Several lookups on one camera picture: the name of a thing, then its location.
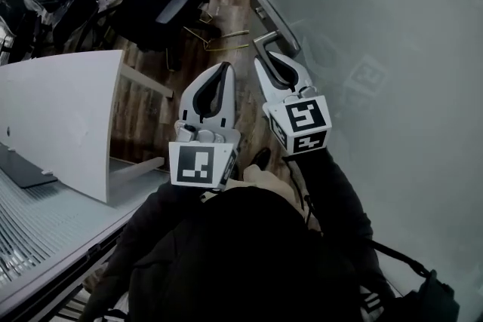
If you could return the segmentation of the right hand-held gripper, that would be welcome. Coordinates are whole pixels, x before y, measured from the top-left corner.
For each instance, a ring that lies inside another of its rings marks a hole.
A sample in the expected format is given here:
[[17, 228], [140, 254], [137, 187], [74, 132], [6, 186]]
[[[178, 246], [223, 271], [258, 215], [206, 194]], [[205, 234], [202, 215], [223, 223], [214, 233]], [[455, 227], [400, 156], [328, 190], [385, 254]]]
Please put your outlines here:
[[[323, 149], [328, 144], [332, 123], [328, 105], [312, 85], [307, 69], [290, 57], [269, 51], [267, 61], [259, 54], [254, 67], [266, 99], [263, 112], [269, 128], [290, 156]], [[278, 102], [282, 92], [290, 93]]]

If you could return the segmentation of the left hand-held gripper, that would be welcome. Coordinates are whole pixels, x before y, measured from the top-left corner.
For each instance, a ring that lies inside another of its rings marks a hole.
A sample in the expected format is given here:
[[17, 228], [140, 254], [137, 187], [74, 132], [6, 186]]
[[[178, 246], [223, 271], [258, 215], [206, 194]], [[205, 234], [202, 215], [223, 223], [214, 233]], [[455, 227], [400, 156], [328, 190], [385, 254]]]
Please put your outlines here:
[[203, 71], [181, 96], [176, 139], [169, 142], [171, 183], [225, 188], [241, 139], [231, 128], [234, 123], [235, 72], [229, 62], [222, 62]]

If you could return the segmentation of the silver door handle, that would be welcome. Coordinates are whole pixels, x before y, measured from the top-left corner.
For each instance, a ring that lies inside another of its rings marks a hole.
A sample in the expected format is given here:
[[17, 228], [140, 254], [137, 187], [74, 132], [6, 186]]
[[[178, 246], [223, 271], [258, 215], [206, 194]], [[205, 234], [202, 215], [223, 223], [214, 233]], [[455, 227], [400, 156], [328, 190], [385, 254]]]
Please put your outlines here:
[[278, 40], [280, 37], [280, 32], [278, 30], [268, 32], [258, 38], [255, 38], [253, 40], [254, 47], [260, 56], [261, 60], [266, 64], [269, 72], [273, 75], [273, 77], [276, 79], [276, 81], [280, 84], [283, 85], [284, 87], [289, 87], [290, 84], [285, 81], [278, 71], [275, 69], [273, 66], [269, 55], [266, 51], [266, 46], [270, 43], [273, 43], [274, 41]]

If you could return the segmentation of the frosted glass door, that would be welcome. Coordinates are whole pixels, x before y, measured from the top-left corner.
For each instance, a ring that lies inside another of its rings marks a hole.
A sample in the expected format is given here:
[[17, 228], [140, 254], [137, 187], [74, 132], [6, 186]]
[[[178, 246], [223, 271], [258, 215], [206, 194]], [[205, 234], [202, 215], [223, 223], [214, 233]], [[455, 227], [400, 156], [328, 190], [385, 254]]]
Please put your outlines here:
[[483, 0], [268, 0], [328, 101], [328, 148], [381, 244], [483, 322]]

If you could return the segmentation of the person's right forearm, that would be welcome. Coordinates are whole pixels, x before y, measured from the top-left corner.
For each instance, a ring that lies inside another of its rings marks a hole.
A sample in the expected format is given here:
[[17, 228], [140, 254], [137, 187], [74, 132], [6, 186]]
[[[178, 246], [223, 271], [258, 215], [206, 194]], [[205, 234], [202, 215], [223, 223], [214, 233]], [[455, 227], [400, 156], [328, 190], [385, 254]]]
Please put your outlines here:
[[318, 149], [292, 155], [323, 235], [344, 250], [367, 246], [373, 229], [358, 195], [330, 152]]

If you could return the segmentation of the black shoulder bag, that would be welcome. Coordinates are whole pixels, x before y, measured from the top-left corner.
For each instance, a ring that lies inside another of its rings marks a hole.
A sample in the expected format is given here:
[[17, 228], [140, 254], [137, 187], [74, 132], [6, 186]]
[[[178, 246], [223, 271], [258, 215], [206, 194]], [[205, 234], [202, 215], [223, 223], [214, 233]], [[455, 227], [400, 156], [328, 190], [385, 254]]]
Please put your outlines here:
[[418, 291], [412, 290], [385, 306], [376, 322], [457, 322], [460, 305], [454, 298], [454, 290], [437, 278], [436, 270], [429, 271], [418, 261], [371, 239], [364, 242], [409, 265], [424, 279]]

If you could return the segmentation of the person's left forearm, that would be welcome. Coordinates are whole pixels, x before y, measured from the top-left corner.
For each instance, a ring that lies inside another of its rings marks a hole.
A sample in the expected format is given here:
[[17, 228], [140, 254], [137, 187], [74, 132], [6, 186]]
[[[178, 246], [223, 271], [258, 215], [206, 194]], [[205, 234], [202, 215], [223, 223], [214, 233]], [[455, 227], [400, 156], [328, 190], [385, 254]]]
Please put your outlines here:
[[191, 210], [201, 205], [205, 192], [170, 182], [159, 186], [129, 219], [103, 276], [126, 276]]

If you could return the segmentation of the person's black shoe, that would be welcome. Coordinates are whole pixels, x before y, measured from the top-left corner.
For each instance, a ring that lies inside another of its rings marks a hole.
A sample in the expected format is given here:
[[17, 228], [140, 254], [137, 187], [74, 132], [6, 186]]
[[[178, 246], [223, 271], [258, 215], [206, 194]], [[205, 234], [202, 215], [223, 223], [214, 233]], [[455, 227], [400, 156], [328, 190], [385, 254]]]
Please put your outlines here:
[[250, 162], [250, 166], [257, 166], [260, 170], [265, 170], [269, 165], [271, 154], [272, 152], [270, 148], [262, 148], [253, 157], [252, 161]]

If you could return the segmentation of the person's leg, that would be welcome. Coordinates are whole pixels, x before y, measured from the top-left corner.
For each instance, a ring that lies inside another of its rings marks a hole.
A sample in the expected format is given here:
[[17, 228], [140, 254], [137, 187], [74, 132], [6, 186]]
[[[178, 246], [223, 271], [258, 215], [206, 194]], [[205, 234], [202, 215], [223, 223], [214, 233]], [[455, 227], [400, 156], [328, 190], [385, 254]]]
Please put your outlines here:
[[261, 170], [256, 164], [244, 169], [240, 183], [244, 186], [255, 186], [276, 193], [295, 208], [304, 219], [307, 218], [308, 212], [302, 208], [300, 200], [296, 199], [295, 191], [291, 186], [273, 173]]

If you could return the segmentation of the black mesh office chair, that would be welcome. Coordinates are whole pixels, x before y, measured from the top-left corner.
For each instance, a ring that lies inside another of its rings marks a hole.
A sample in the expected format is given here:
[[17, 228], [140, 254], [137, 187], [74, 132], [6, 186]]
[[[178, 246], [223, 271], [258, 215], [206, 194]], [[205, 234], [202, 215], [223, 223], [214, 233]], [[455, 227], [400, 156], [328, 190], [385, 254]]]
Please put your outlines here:
[[197, 23], [209, 0], [122, 0], [110, 26], [144, 51], [164, 51], [185, 26]]

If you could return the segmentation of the white curved desk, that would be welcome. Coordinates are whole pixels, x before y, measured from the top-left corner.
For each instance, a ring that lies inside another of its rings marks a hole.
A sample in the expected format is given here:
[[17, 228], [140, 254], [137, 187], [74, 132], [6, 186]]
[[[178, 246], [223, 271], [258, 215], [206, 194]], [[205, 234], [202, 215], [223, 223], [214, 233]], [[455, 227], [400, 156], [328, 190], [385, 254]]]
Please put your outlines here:
[[112, 120], [122, 77], [174, 92], [124, 63], [124, 51], [61, 54], [0, 66], [0, 144], [43, 173], [104, 203], [109, 191], [165, 160], [110, 172]]

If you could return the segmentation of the person's black jacket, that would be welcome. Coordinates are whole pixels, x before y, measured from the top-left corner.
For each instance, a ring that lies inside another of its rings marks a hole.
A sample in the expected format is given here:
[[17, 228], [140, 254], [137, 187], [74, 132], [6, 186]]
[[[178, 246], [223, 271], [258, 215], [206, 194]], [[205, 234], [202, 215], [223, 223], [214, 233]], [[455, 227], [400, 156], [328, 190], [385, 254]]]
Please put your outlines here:
[[256, 187], [202, 201], [126, 276], [103, 276], [80, 321], [122, 295], [130, 322], [366, 322], [394, 297], [368, 245], [342, 249]]

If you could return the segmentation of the dark grey flat panel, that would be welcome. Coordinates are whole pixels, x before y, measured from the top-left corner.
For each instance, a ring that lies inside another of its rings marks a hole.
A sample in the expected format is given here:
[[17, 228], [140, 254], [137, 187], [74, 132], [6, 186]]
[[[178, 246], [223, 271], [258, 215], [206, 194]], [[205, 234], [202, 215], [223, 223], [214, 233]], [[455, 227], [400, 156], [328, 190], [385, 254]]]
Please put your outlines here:
[[22, 189], [29, 189], [57, 181], [52, 174], [44, 175], [34, 164], [0, 143], [0, 169]]

